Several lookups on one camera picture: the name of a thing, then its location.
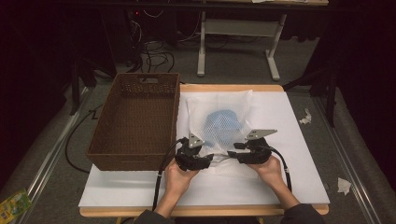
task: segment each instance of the brown wicker basket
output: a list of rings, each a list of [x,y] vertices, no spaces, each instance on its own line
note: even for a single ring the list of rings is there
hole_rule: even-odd
[[[158,170],[176,141],[179,98],[179,74],[118,74],[87,157],[102,171]]]

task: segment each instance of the table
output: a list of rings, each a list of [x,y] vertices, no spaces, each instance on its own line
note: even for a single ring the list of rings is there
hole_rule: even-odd
[[[254,4],[254,0],[212,0],[211,2],[234,2],[244,4]],[[290,0],[275,0],[271,4],[290,5],[290,4],[304,4],[306,6],[327,6],[327,0],[308,0],[304,3]],[[247,35],[247,36],[264,36],[272,37],[272,45],[265,51],[265,58],[270,67],[273,81],[279,81],[280,76],[277,71],[274,54],[280,35],[286,21],[286,14],[279,16],[278,21],[240,21],[240,20],[218,20],[208,19],[205,11],[201,13],[201,42],[198,55],[198,71],[197,76],[203,77],[205,75],[205,36],[212,35]]]
[[[177,139],[185,136],[188,131],[188,122],[185,121],[188,116],[185,112],[187,97],[212,94],[214,91],[253,90],[257,96],[253,95],[251,108],[256,109],[254,111],[252,109],[250,118],[258,118],[255,125],[260,125],[260,127],[253,125],[252,128],[278,129],[277,134],[267,136],[266,139],[272,147],[283,154],[290,168],[293,193],[302,203],[312,203],[320,214],[325,215],[329,212],[329,198],[294,117],[289,99],[280,86],[181,85],[180,89]],[[155,171],[101,172],[93,166],[79,204],[80,213],[84,217],[137,217],[145,209],[151,207],[155,178]],[[179,201],[172,216],[259,217],[283,214],[276,196],[259,179],[243,180],[200,172],[191,181],[188,192]],[[224,186],[224,188],[216,191],[213,190],[213,186],[218,188]],[[224,190],[230,194],[221,194],[220,192]]]

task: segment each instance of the black sleeve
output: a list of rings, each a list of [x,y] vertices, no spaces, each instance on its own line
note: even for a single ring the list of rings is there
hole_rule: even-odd
[[[311,204],[300,203],[285,211],[281,224],[324,224],[323,217]]]
[[[158,213],[149,210],[144,211],[136,218],[134,224],[173,224],[174,221],[170,218],[164,218]]]

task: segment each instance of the gray floor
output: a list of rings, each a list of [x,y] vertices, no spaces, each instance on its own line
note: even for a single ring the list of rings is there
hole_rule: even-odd
[[[183,42],[177,48],[164,46],[158,51],[171,51],[175,56],[172,72],[181,74],[186,83],[236,83],[236,84],[286,84],[299,77],[306,67],[317,41],[297,42],[296,39],[280,41],[276,51],[276,64],[281,76],[279,82],[270,78],[269,68],[263,57],[264,46],[269,39],[236,37],[221,48],[225,42],[217,39],[207,43],[205,77],[196,76],[198,46],[195,42]],[[156,49],[158,44],[150,45]],[[162,58],[153,59],[160,63]],[[159,66],[155,72],[165,72],[170,63]],[[86,104],[80,110],[78,120],[90,109],[102,104],[106,99],[111,82],[98,79],[98,85],[90,90]],[[374,159],[364,145],[353,119],[347,112],[342,95],[337,92],[335,108],[335,129],[329,128],[322,118],[322,99],[313,98],[308,87],[297,87],[288,92],[290,103],[297,119],[304,117],[308,108],[313,121],[301,125],[305,141],[318,168],[322,182],[327,188],[331,201],[330,213],[324,216],[327,223],[396,223],[394,211],[396,201],[394,191],[380,172]],[[71,101],[48,124],[37,137],[31,149],[1,191],[1,200],[17,191],[29,189],[43,161],[56,149],[59,136],[67,122]],[[88,147],[96,119],[86,119],[78,127],[70,140],[71,161],[89,170],[91,163],[84,153]],[[78,211],[78,203],[88,175],[73,169],[64,157],[64,147],[56,156],[53,169],[48,170],[48,179],[41,179],[41,187],[32,194],[35,206],[17,223],[115,223],[115,218],[87,218]],[[350,180],[354,186],[348,195],[337,193],[337,177]],[[264,223],[279,223],[281,217],[266,217]]]

